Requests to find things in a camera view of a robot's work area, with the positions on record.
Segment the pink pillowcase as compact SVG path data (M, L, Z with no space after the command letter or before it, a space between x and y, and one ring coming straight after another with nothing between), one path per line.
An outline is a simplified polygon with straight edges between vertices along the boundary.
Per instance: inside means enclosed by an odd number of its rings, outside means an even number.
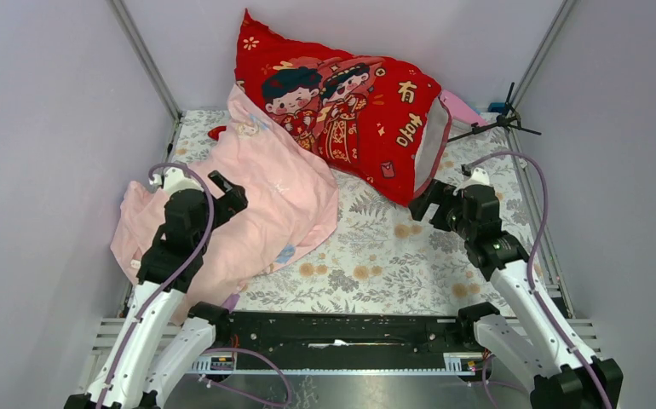
M239 87L233 87L225 131L207 159L189 168L202 178L219 171L245 189L248 205L214 230L204 265L172 314L181 324L197 302L223 304L259 274L285 267L337 228L339 190L326 162L299 147Z

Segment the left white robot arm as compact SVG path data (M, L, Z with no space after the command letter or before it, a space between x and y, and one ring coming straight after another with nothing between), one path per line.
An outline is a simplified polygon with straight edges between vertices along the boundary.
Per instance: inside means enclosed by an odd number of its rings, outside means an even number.
M104 366L86 391L67 398L67 408L161 408L200 354L230 342L227 309L199 302L177 338L158 350L204 265L213 230L246 209L245 189L217 170L200 176L184 164L153 169L164 172L164 222L142 256L133 302Z

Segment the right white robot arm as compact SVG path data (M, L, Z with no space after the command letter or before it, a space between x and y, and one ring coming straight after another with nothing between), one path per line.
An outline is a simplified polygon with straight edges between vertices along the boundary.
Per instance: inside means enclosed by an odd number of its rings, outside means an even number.
M533 408L616 408L624 375L573 329L534 273L529 253L505 231L500 201L487 173L475 168L454 187L432 180L409 205L420 221L463 240L470 263L508 303L526 333L520 336L489 302L463 308L455 329L463 349L489 350L522 383Z

